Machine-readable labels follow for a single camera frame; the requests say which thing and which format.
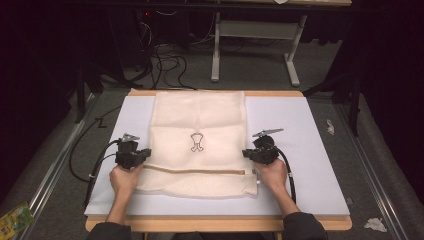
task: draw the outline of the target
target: white stand leg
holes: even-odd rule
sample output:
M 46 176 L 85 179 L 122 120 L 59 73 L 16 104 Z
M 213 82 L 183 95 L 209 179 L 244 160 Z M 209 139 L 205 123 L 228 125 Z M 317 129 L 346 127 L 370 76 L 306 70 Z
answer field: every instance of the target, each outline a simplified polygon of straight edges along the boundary
M 219 35 L 220 35 L 220 13 L 216 13 L 215 17 L 215 48 L 212 59 L 212 82 L 219 81 Z
M 295 36 L 293 38 L 292 49 L 289 54 L 284 54 L 284 60 L 286 62 L 287 70 L 289 72 L 290 81 L 293 87 L 298 87 L 300 85 L 299 78 L 297 77 L 296 69 L 294 68 L 293 58 L 296 53 L 297 46 L 299 45 L 300 37 L 302 36 L 303 28 L 305 27 L 306 15 L 303 15 L 300 18 L 299 26 L 296 30 Z

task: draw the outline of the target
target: folded cloth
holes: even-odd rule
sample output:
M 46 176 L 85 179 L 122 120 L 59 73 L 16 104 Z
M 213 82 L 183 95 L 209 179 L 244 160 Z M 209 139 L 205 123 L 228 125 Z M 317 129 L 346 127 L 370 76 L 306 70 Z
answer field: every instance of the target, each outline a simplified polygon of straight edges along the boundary
M 243 157 L 244 93 L 156 94 L 150 123 L 151 157 L 137 189 L 195 198 L 256 194 L 256 174 Z

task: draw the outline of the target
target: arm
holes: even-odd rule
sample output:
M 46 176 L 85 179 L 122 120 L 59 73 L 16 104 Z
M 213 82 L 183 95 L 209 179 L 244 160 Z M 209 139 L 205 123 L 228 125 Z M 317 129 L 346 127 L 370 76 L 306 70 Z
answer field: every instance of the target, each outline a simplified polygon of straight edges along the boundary
M 269 165 L 255 163 L 255 167 L 261 172 L 262 181 L 274 194 L 283 218 L 300 212 L 286 189 L 287 168 L 284 162 L 277 159 Z
M 125 226 L 128 203 L 137 186 L 138 176 L 143 165 L 132 170 L 116 166 L 110 172 L 110 182 L 115 192 L 115 199 L 104 223 L 97 224 L 86 240 L 131 239 L 131 228 Z
M 303 213 L 291 199 L 286 189 L 287 167 L 280 159 L 272 164 L 255 163 L 261 172 L 262 181 L 271 190 L 284 221 L 285 240 L 325 240 L 327 234 L 321 223 L 312 214 Z

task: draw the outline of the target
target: wire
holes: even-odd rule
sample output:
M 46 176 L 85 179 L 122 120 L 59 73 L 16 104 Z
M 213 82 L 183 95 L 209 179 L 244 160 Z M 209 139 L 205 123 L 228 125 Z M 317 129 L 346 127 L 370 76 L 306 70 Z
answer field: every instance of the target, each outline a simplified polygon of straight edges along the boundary
M 174 11 L 173 13 L 163 13 L 163 12 L 159 12 L 159 11 L 156 11 L 156 12 L 159 13 L 160 15 L 172 16 L 172 15 L 175 15 L 178 11 Z
M 169 45 L 167 45 L 167 44 L 166 45 L 158 45 L 155 49 L 155 55 L 156 55 L 155 58 L 158 59 L 158 62 L 156 63 L 156 68 L 159 70 L 159 76 L 157 77 L 156 81 L 153 81 L 152 89 L 157 89 L 157 85 L 158 85 L 159 80 L 160 80 L 159 79 L 160 75 L 161 75 L 162 72 L 164 72 L 164 82 L 169 87 L 197 90 L 197 88 L 194 88 L 192 86 L 188 86 L 188 85 L 185 85 L 185 84 L 182 83 L 181 78 L 184 75 L 184 73 L 187 71 L 187 61 L 186 61 L 186 59 L 183 56 L 180 56 L 180 55 L 168 55 L 168 53 L 171 53 L 171 52 L 174 51 L 175 45 L 171 45 L 172 49 L 167 51 L 166 54 L 165 53 L 161 54 L 161 55 L 165 55 L 165 56 L 160 56 L 159 55 L 159 48 L 164 47 L 164 46 L 169 46 Z M 164 68 L 163 63 L 166 63 L 166 62 L 174 63 L 174 65 L 172 65 L 171 67 L 168 67 L 168 68 Z M 170 84 L 168 82 L 168 79 L 167 79 L 168 73 L 171 70 L 177 69 L 181 66 L 183 66 L 184 69 L 182 70 L 182 72 L 177 77 L 177 81 L 178 81 L 179 85 Z
M 105 154 L 105 152 L 106 152 L 106 150 L 110 146 L 112 146 L 113 144 L 120 143 L 120 142 L 121 142 L 121 139 L 114 140 L 114 141 L 110 142 L 108 145 L 106 145 L 106 147 L 103 148 L 102 152 L 100 153 L 99 157 L 97 158 L 96 164 L 94 165 L 93 170 L 91 171 L 90 180 L 89 180 L 88 186 L 87 186 L 87 192 L 86 192 L 85 200 L 84 200 L 84 206 L 85 207 L 87 207 L 88 202 L 90 200 L 91 192 L 93 190 L 93 185 L 94 185 L 94 182 L 95 182 L 94 180 L 97 178 L 97 171 L 98 171 L 98 168 L 99 168 L 100 164 L 103 162 L 104 159 L 106 159 L 107 157 L 113 155 L 113 154 L 111 154 L 111 155 L 108 155 L 107 157 L 103 157 L 104 154 Z
M 246 43 L 250 44 L 250 45 L 254 45 L 254 46 L 262 46 L 262 47 L 269 47 L 272 46 L 274 44 L 277 44 L 281 41 L 283 41 L 283 39 L 258 39 L 258 38 L 246 38 L 243 39 Z M 251 40 L 255 40 L 255 41 L 264 41 L 264 40 L 268 40 L 269 43 L 259 43 L 259 42 L 252 42 Z
M 209 37 L 209 36 L 210 36 L 210 34 L 211 34 L 211 32 L 212 32 L 213 24 L 215 23 L 215 15 L 216 15 L 216 13 L 212 14 L 212 21 L 211 21 L 211 25 L 210 25 L 210 27 L 209 27 L 209 31 L 208 31 L 208 33 L 206 33 L 205 37 L 204 37 L 202 40 L 198 41 L 198 42 L 191 43 L 191 45 L 193 45 L 193 46 L 194 46 L 194 45 L 196 45 L 196 44 L 200 44 L 200 43 L 208 42 L 209 40 L 214 39 L 214 37 Z
M 74 143 L 74 145 L 72 146 L 72 148 L 71 148 L 71 151 L 70 151 L 70 154 L 69 154 L 69 160 L 68 160 L 68 165 L 69 165 L 69 170 L 71 171 L 71 174 L 76 178 L 76 179 L 78 179 L 78 180 L 80 180 L 80 181 L 82 181 L 82 182 L 86 182 L 86 183 L 89 183 L 90 182 L 90 180 L 87 180 L 87 179 L 84 179 L 84 178 L 82 178 L 82 177 L 80 177 L 80 176 L 78 176 L 76 173 L 75 173 L 75 171 L 74 171 L 74 169 L 73 169 L 73 167 L 72 167 L 72 157 L 73 157 L 73 155 L 74 155 L 74 151 L 75 151 L 75 148 L 78 146 L 78 144 L 79 144 L 79 142 L 81 141 L 81 139 L 85 136 L 85 134 L 87 134 L 87 132 L 94 126 L 94 124 L 96 124 L 98 121 L 100 121 L 101 119 L 103 119 L 105 116 L 107 116 L 108 114 L 110 114 L 110 113 L 112 113 L 113 111 L 115 111 L 115 110 L 117 110 L 117 109 L 119 109 L 119 108 L 121 108 L 122 106 L 118 106 L 118 107 L 115 107 L 115 108 L 113 108 L 113 109 L 111 109 L 111 110 L 109 110 L 108 112 L 106 112 L 105 114 L 103 114 L 102 116 L 100 116 L 99 118 L 96 118 L 96 120 L 93 122 L 93 123 L 91 123 L 88 127 L 87 127 L 87 129 L 85 129 L 85 131 L 78 137 L 78 139 L 75 141 L 75 143 Z
M 241 42 L 241 45 L 240 45 L 238 48 L 236 48 L 235 50 L 225 50 L 224 48 L 222 48 L 222 44 L 220 44 L 220 48 L 219 48 L 219 50 L 221 50 L 221 51 L 223 51 L 223 52 L 228 52 L 228 53 L 235 53 L 235 52 L 238 52 L 238 51 L 240 51 L 241 49 L 243 49 L 243 48 L 244 48 L 244 46 L 245 46 L 245 44 L 246 44 L 246 42 L 245 42 L 245 41 L 240 40 L 240 38 L 225 37 L 225 38 L 223 38 L 223 40 L 225 40 L 227 43 L 229 43 L 229 44 L 231 44 L 231 45 L 239 44 L 239 43 Z
M 283 157 L 284 162 L 286 163 L 286 167 L 287 167 L 287 175 L 289 176 L 289 181 L 290 181 L 290 191 L 291 191 L 291 197 L 294 203 L 296 203 L 296 189 L 294 187 L 294 179 L 293 179 L 293 173 L 290 169 L 290 164 L 289 161 L 287 160 L 286 155 L 283 153 L 283 151 L 281 151 L 278 147 L 274 146 L 275 149 L 277 149 L 278 153 L 280 153 L 280 155 Z
M 144 39 L 144 36 L 145 36 L 145 34 L 146 34 L 146 32 L 147 32 L 147 30 L 149 30 L 149 42 L 147 43 L 147 46 L 150 46 L 150 44 L 152 43 L 152 29 L 150 28 L 150 26 L 149 25 L 147 25 L 146 23 L 144 23 L 144 22 L 139 22 L 139 24 L 141 24 L 140 25 L 140 28 L 141 28 L 141 26 L 144 26 L 144 31 L 143 31 L 143 33 L 141 33 L 141 31 L 142 31 L 142 29 L 140 29 L 140 38 L 139 38 L 139 41 L 140 41 L 140 45 L 141 45 L 141 48 L 143 48 L 144 46 L 143 46 L 143 39 Z

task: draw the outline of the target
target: white board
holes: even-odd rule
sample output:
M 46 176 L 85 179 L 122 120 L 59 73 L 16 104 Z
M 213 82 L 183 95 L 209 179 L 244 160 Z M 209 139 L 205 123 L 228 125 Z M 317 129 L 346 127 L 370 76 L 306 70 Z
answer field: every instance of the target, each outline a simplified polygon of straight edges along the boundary
M 110 141 L 128 133 L 140 137 L 138 149 L 148 148 L 153 103 L 154 96 L 127 96 Z M 254 148 L 253 134 L 265 129 L 284 128 L 284 131 L 271 136 L 289 161 L 299 208 L 316 216 L 350 215 L 306 98 L 246 96 L 245 106 L 247 135 L 250 136 L 247 148 Z M 116 151 L 115 144 L 107 150 L 105 156 Z M 115 165 L 115 157 L 103 162 L 85 211 L 87 216 L 104 216 L 109 213 L 114 198 L 109 172 Z M 233 199 L 190 199 L 167 196 L 160 192 L 136 192 L 128 207 L 128 215 L 136 216 L 279 214 L 276 201 L 263 184 L 258 185 L 257 196 L 246 195 Z

